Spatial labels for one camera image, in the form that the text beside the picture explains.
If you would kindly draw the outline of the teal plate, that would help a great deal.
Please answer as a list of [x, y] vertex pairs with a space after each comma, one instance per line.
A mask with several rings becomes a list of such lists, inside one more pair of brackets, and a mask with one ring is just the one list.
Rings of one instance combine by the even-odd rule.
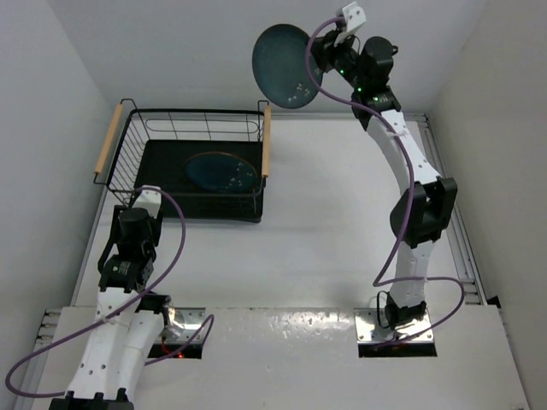
[[323, 72], [306, 53], [309, 35], [289, 24], [265, 30], [253, 48], [252, 71], [262, 94], [280, 108], [299, 109], [319, 93]]
[[184, 174], [196, 187], [214, 193], [247, 192], [258, 178], [247, 160], [220, 151], [194, 155], [186, 161]]

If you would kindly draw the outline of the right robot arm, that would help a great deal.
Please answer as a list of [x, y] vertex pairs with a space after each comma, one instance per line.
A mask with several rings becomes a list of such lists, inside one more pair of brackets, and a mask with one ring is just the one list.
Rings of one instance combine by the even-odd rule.
[[346, 104], [364, 131], [379, 146], [392, 170], [401, 197], [390, 213], [396, 242], [387, 263], [395, 276], [385, 279], [382, 268], [373, 287], [388, 286], [384, 315], [395, 330], [426, 314], [425, 284], [436, 242], [450, 222], [457, 184], [443, 177], [426, 159], [409, 131], [401, 105], [389, 86], [397, 46], [382, 37], [369, 38], [356, 52], [353, 38], [338, 40], [341, 30], [322, 37], [314, 33], [306, 47], [305, 62], [322, 72], [334, 70], [353, 88]]

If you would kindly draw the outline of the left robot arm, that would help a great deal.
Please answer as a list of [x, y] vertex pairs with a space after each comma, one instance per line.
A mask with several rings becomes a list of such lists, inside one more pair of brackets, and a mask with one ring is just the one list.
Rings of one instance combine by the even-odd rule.
[[161, 222], [144, 208], [119, 208], [103, 255], [95, 318], [85, 351], [62, 398], [52, 409], [132, 409], [138, 379], [166, 324], [168, 296], [139, 298], [153, 272]]

